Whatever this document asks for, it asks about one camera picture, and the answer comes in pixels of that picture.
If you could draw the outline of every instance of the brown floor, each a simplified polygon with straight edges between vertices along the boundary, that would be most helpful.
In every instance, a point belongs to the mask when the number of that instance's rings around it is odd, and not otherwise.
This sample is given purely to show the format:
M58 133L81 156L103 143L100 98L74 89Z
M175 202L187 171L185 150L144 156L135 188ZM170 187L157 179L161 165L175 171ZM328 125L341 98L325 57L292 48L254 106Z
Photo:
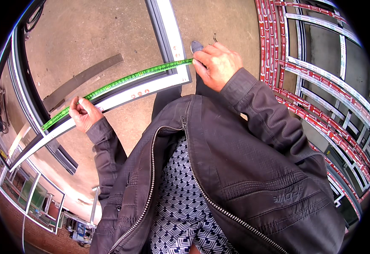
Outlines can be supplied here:
M216 33L219 42L241 54L247 70L256 77L259 75L260 43L253 0L171 2L188 58L191 57L189 45L192 40L199 40L204 45L213 44L213 34ZM27 56L42 99L73 75L116 53L122 54L124 62L101 73L96 82L86 82L69 97L84 96L118 78L162 63L142 0L106 0L102 4L90 0L47 0L43 15L29 36L26 41ZM193 66L190 69L193 83L183 86L182 95L195 92L195 70ZM286 85L296 82L296 78L285 77L285 80L288 83ZM155 95L150 95L105 114L127 155L151 121L154 99ZM15 97L10 96L7 104L15 102ZM10 121L17 119L11 116ZM15 126L13 135L23 124L24 121ZM53 182L66 191L64 206L88 221L95 195L91 189L98 185L93 145L85 134L76 129L57 140L79 164L74 176L69 175L45 148L36 152L32 159ZM96 211L95 223L101 216L99 205Z

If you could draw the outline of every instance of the pants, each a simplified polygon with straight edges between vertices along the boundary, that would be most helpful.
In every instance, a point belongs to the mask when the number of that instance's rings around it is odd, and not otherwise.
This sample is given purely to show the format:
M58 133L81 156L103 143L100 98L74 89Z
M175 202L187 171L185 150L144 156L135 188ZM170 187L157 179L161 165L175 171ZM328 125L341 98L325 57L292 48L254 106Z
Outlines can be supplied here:
M173 87L157 93L154 101L154 108L152 110L151 120L161 112L161 110L170 102L181 98L182 86ZM209 88L205 83L203 83L202 78L196 74L196 93L210 98L215 104L220 104L229 110L236 113L234 107L218 92Z

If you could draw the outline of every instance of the dark brown jacket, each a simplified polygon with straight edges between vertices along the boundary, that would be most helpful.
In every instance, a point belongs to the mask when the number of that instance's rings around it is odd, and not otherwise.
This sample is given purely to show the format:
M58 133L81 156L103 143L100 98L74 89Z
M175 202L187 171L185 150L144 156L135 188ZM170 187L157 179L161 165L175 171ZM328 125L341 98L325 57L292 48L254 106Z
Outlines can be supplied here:
M197 183L239 253L339 251L344 219L300 121L244 68L221 94L248 121L209 98L184 96L159 113L128 158L105 118L91 127L103 212L91 253L150 252L161 170L184 134Z

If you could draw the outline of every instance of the jacket cuff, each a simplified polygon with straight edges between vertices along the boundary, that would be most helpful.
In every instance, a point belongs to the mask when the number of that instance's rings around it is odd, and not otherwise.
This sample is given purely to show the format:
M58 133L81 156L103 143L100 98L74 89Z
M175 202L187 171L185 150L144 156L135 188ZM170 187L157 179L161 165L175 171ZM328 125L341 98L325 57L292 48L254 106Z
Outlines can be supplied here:
M104 139L105 134L111 130L113 130L113 128L111 128L107 119L102 117L102 119L98 120L88 131L86 131L86 135L94 145L97 145Z
M220 91L220 94L222 94L230 104L236 106L257 82L258 80L251 73L241 68L226 83Z

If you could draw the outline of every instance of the brick wall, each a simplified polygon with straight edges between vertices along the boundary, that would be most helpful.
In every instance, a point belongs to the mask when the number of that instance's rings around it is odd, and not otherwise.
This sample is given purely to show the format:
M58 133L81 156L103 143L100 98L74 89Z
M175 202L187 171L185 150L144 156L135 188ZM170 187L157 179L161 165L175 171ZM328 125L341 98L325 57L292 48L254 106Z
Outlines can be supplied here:
M23 214L20 213L1 193L0 193L0 214L15 236L17 245L22 234ZM29 218L25 221L25 241L31 245L54 254L85 254L89 253L89 248L79 246L77 241L70 238L70 232L66 228L58 229L57 235L46 231L36 225Z

